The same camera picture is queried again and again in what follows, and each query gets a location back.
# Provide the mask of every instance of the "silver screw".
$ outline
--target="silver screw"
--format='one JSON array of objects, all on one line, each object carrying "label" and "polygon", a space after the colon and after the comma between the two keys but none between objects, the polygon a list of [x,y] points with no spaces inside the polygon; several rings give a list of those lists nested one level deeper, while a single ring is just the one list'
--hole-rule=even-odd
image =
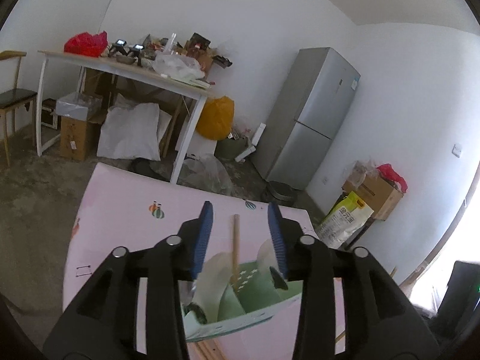
[{"label": "silver screw", "polygon": [[116,247],[112,254],[113,254],[113,257],[123,257],[124,255],[127,254],[127,248],[124,247],[124,246],[119,246],[119,247]]},{"label": "silver screw", "polygon": [[368,250],[366,250],[364,247],[356,247],[353,252],[357,257],[360,257],[361,259],[365,258],[368,256]]},{"label": "silver screw", "polygon": [[315,238],[312,237],[311,235],[302,235],[300,237],[300,242],[303,245],[313,245],[313,243],[315,242]]},{"label": "silver screw", "polygon": [[178,245],[182,242],[182,239],[178,235],[171,235],[166,239],[167,244],[170,246]]}]

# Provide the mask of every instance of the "pink tablecloth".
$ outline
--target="pink tablecloth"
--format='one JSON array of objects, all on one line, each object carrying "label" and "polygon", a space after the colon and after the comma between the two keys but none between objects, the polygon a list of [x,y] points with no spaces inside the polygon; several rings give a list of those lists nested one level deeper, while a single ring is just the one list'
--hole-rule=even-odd
[{"label": "pink tablecloth", "polygon": [[[197,218],[205,200],[214,208],[214,224],[205,259],[230,251],[231,217],[240,214],[240,262],[256,259],[260,245],[270,238],[267,204],[248,202],[192,188],[153,180],[99,163],[87,186],[75,220],[63,282],[63,307],[91,273],[117,246],[130,251],[147,249],[181,224]],[[285,218],[300,223],[315,235],[305,210],[280,207]],[[341,286],[336,286],[341,302]],[[337,318],[337,334],[344,326],[343,311]],[[229,360],[291,359],[298,325],[299,302],[272,320],[219,338]]]}]

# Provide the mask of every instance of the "wall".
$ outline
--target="wall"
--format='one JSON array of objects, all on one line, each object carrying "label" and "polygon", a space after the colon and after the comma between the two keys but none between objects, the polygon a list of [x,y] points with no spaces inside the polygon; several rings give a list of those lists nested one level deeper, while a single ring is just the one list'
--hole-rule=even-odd
[{"label": "wall", "polygon": [[[28,52],[22,62],[19,86],[36,91],[42,64],[37,50],[63,50],[64,43],[73,35],[98,32],[109,3],[110,0],[19,0],[0,31],[0,50]],[[0,92],[11,89],[14,66],[10,62],[0,64]],[[78,68],[52,61],[48,77],[45,96],[57,98],[75,89]],[[30,120],[24,108],[16,113],[17,128]]]},{"label": "wall", "polygon": [[358,92],[307,191],[327,212],[354,161],[391,163],[409,190],[359,245],[387,271],[397,266],[400,282],[452,222],[480,161],[480,37],[404,23],[359,26],[353,39]]},{"label": "wall", "polygon": [[112,0],[102,24],[110,39],[194,32],[224,43],[233,62],[214,66],[215,91],[235,101],[237,119],[264,122],[300,48],[346,49],[355,25],[328,0]]}]

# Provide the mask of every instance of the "light switch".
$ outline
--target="light switch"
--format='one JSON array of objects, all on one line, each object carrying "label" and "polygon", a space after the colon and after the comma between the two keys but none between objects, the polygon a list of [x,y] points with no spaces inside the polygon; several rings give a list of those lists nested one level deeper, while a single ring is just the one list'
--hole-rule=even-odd
[{"label": "light switch", "polygon": [[459,143],[456,143],[456,144],[453,146],[452,154],[453,154],[455,157],[460,158],[460,156],[462,155],[462,145],[460,145]]}]

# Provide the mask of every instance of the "refrigerator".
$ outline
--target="refrigerator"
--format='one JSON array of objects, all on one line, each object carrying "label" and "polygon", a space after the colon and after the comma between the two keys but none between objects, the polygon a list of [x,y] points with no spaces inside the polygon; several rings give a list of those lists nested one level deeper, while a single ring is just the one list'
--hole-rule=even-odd
[{"label": "refrigerator", "polygon": [[251,157],[263,179],[306,188],[343,123],[359,80],[333,48],[299,51]]}]

